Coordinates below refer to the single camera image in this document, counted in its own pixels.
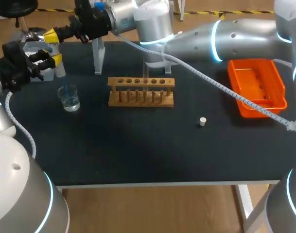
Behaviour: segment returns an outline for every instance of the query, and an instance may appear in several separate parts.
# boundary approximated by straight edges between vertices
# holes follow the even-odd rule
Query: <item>floor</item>
[[[39,0],[39,8],[73,9],[73,0]],[[273,0],[186,0],[186,11],[273,10]],[[30,27],[49,29],[68,24],[69,13],[34,12],[26,18]],[[272,14],[226,15],[273,19]],[[174,19],[174,31],[215,22],[213,15],[188,15]],[[15,20],[0,21],[1,45],[9,40]],[[136,40],[136,31],[125,37]],[[117,40],[112,34],[104,40]],[[253,205],[266,185],[249,185]],[[71,216],[70,233],[241,233],[241,217],[232,186],[137,187],[66,190]],[[267,232],[262,227],[258,233]]]

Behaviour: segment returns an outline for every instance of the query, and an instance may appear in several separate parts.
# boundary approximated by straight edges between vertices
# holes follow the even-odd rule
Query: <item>cable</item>
[[[196,74],[197,76],[201,77],[202,79],[204,79],[205,81],[209,82],[210,84],[218,87],[220,90],[226,92],[228,95],[234,97],[235,99],[243,102],[244,104],[256,109],[257,111],[259,111],[260,113],[262,114],[265,114],[267,115],[268,117],[276,120],[277,122],[283,124],[286,126],[287,130],[291,130],[291,131],[296,131],[296,125],[294,122],[292,121],[288,121],[268,110],[266,110],[265,108],[262,108],[261,106],[255,104],[254,102],[244,98],[243,96],[235,93],[234,91],[232,91],[231,89],[227,88],[226,86],[223,86],[222,84],[220,84],[219,82],[215,81],[214,79],[208,77],[207,75],[203,74],[202,72],[198,71],[197,69],[193,68],[192,66],[190,66],[189,64],[181,61],[180,59],[174,57],[174,56],[171,56],[169,54],[166,54],[166,53],[161,53],[161,52],[157,52],[157,51],[153,51],[153,50],[147,50],[129,40],[127,40],[126,38],[120,36],[120,35],[117,35],[118,38],[122,39],[123,41],[125,41],[127,44],[139,49],[140,51],[143,51],[143,52],[146,52],[146,53],[151,53],[151,54],[155,54],[155,55],[159,55],[159,56],[162,56],[163,58],[166,57],[170,60],[172,60],[173,62],[176,62],[180,65],[182,65],[183,67],[185,67],[186,69],[190,70],[191,72],[193,72],[194,74]]]
[[[31,134],[16,120],[16,118],[14,117],[14,115],[12,114],[11,110],[10,110],[10,99],[12,97],[13,93],[9,92],[5,98],[5,110],[8,114],[8,116],[10,117],[10,119],[13,121],[13,123],[27,136],[27,138],[29,139],[31,146],[32,146],[32,158],[35,159],[36,156],[36,145],[35,145],[35,141],[33,139],[33,137],[31,136]]]

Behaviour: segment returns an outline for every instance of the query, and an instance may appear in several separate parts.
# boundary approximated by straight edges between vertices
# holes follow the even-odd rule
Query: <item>white table frame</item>
[[[186,0],[177,0],[179,5],[179,12],[180,12],[180,21],[183,21],[183,16],[185,14],[185,4]]]
[[[257,229],[266,223],[269,233],[270,226],[267,224],[265,215],[266,199],[272,188],[279,181],[233,181],[233,182],[175,182],[175,183],[117,183],[117,184],[92,184],[92,185],[70,185],[58,186],[62,192],[63,189],[72,188],[118,188],[118,187],[156,187],[156,186],[195,186],[195,185],[235,185],[236,194],[239,199],[241,214],[243,217],[243,229],[245,233],[255,233]],[[253,208],[248,184],[270,184],[268,191],[261,198],[259,203]]]

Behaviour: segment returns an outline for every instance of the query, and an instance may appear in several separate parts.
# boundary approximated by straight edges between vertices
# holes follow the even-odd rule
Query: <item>test tube rack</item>
[[[174,107],[174,94],[172,88],[175,87],[173,78],[121,78],[109,77],[108,86],[110,91],[109,107]],[[116,90],[116,87],[138,87],[137,90]],[[164,88],[164,90],[154,91],[153,87]]]

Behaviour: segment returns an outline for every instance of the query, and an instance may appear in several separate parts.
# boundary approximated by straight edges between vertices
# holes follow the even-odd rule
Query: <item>orange tray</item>
[[[233,91],[241,96],[275,114],[287,108],[285,86],[271,60],[230,61],[228,73]],[[243,117],[268,117],[239,100],[236,102]]]

